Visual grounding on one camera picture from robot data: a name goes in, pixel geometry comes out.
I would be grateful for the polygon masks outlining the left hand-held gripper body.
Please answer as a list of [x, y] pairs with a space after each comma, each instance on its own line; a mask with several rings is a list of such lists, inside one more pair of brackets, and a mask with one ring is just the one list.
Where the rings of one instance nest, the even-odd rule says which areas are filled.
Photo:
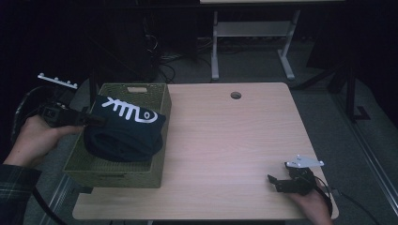
[[79, 85], [58, 77], [47, 77], [44, 73], [39, 73], [38, 78], [53, 84], [49, 86], [50, 96], [38, 107], [38, 114], [50, 127], [76, 126], [79, 112], [71, 109], [69, 104]]

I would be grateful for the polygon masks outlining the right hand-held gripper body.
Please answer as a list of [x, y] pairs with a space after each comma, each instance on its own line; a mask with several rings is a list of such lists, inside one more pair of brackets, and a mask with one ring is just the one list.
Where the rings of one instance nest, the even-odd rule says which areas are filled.
[[279, 180], [278, 184], [288, 184], [291, 187], [291, 192], [283, 193], [298, 193], [305, 196], [313, 189], [322, 192], [311, 170], [311, 167], [322, 167], [324, 165], [322, 160], [296, 155], [292, 160], [286, 161], [284, 165], [288, 170], [290, 180]]

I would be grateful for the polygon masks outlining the dark navy garment white print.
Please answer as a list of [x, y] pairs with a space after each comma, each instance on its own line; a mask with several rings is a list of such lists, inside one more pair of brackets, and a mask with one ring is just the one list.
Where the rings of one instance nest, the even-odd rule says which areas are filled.
[[163, 147], [166, 116], [114, 97], [97, 96], [92, 114], [105, 120], [84, 129], [85, 149], [113, 162], [150, 160]]

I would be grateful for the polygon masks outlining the green woven basket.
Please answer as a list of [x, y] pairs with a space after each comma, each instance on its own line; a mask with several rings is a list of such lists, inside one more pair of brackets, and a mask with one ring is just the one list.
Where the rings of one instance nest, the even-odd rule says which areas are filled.
[[98, 96], [118, 98], [165, 115], [161, 130], [163, 147], [147, 161], [113, 162], [90, 154], [85, 149], [83, 133], [70, 153], [64, 172], [79, 184], [92, 188], [159, 188], [172, 108], [168, 86], [165, 83], [106, 83]]

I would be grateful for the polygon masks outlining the person's right hand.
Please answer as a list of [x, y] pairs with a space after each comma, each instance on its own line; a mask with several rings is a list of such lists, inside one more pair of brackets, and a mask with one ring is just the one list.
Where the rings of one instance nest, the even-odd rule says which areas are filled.
[[297, 193], [288, 193], [287, 196], [313, 225], [334, 225], [324, 198], [316, 190], [313, 189], [305, 196]]

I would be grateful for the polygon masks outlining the person's left hand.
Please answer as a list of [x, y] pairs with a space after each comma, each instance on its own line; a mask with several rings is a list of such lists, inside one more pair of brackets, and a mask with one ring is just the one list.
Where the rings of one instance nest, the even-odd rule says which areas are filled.
[[80, 133], [84, 128], [75, 126], [49, 127], [38, 115], [29, 117], [4, 160], [6, 165], [34, 168], [55, 149], [61, 138]]

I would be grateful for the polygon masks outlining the black metal stand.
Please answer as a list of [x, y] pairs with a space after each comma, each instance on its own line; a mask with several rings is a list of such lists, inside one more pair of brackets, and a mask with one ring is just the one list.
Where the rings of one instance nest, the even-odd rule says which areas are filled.
[[96, 99], [97, 95], [97, 80], [96, 80], [96, 71], [92, 70], [86, 81], [84, 82], [84, 97], [85, 97], [85, 107], [86, 107], [86, 112], [88, 113]]
[[338, 94], [345, 90], [345, 107], [344, 112], [352, 123], [358, 120], [370, 120], [370, 115], [362, 106], [355, 104], [356, 95], [356, 60], [353, 56], [344, 57], [334, 66], [322, 71], [306, 82], [290, 87], [290, 90], [304, 90], [312, 85], [331, 76], [331, 80], [327, 86], [327, 90], [332, 94]]

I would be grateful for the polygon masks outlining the metal floor rail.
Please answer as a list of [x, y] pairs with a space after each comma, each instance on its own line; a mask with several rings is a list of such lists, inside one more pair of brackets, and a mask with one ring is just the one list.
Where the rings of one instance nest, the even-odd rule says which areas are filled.
[[66, 222], [58, 216], [68, 192], [72, 189], [71, 178], [63, 174], [59, 184], [54, 190], [53, 196], [49, 203], [41, 203], [40, 207], [44, 211], [39, 225], [66, 225]]
[[331, 96], [336, 108], [344, 118], [349, 130], [354, 135], [364, 159], [375, 177], [381, 191], [388, 201], [394, 215], [398, 218], [398, 187], [395, 186], [393, 179], [389, 175], [381, 158], [377, 155], [375, 148], [371, 145], [370, 138], [367, 138], [364, 129], [360, 126], [364, 122], [374, 122], [375, 120], [365, 110], [363, 106], [353, 106], [349, 112], [348, 101], [339, 95]]

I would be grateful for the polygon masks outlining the white metal desk frame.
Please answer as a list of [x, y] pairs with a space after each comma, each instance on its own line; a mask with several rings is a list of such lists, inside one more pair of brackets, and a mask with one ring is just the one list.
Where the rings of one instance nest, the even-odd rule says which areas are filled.
[[[201, 7], [214, 8], [212, 23], [212, 50], [210, 57], [211, 80], [220, 78], [218, 47], [220, 38], [284, 38], [285, 43], [277, 51], [283, 72], [288, 81], [295, 80], [295, 74], [288, 61], [288, 51], [298, 26], [300, 12], [307, 6], [341, 3], [344, 0], [199, 0]], [[284, 21], [254, 21], [226, 22], [219, 18], [222, 9], [237, 8], [293, 8], [289, 20]]]

